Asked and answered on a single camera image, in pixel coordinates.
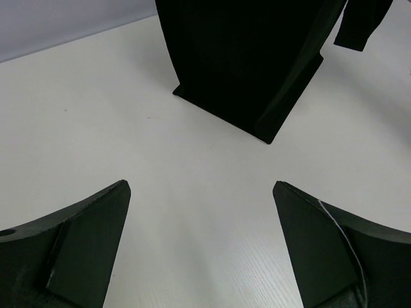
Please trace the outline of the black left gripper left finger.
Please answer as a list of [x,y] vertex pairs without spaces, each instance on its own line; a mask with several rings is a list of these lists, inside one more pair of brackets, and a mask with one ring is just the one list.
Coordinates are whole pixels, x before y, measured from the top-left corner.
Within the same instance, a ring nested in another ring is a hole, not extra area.
[[131,189],[92,196],[1,231],[1,307],[103,307]]

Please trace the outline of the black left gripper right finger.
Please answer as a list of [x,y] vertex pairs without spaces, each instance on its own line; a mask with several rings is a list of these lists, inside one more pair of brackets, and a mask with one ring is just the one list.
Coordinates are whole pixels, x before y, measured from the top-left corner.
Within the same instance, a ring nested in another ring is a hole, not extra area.
[[410,233],[286,182],[273,196],[304,307],[410,307]]

